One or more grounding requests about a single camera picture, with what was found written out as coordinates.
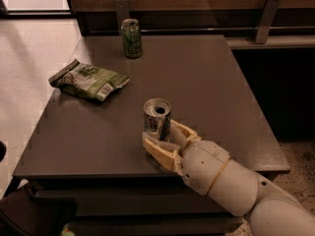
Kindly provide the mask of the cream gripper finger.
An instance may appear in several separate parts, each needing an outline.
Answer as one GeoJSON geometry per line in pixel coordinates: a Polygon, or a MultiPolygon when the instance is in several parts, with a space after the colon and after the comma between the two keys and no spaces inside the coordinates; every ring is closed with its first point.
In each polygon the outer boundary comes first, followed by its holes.
{"type": "Polygon", "coordinates": [[[166,170],[175,172],[180,157],[180,145],[159,141],[148,133],[142,134],[144,149],[166,170]]]}
{"type": "Polygon", "coordinates": [[[181,150],[185,150],[191,143],[199,142],[201,137],[193,129],[171,120],[169,140],[179,145],[181,150]]]}

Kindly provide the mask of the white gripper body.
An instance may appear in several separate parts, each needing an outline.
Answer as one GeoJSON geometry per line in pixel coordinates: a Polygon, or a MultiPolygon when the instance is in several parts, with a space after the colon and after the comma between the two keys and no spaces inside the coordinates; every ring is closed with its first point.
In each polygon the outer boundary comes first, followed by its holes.
{"type": "Polygon", "coordinates": [[[199,141],[184,150],[182,179],[201,196],[206,196],[222,167],[230,160],[229,152],[214,142],[199,141]]]}

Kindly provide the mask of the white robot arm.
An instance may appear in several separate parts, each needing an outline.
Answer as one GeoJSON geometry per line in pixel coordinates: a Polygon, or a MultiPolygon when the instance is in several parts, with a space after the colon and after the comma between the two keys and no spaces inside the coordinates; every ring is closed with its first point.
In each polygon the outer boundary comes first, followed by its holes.
{"type": "Polygon", "coordinates": [[[145,124],[145,150],[199,195],[235,216],[245,216],[254,236],[315,236],[315,216],[293,195],[185,125],[171,121],[164,140],[161,131],[158,124],[145,124]]]}

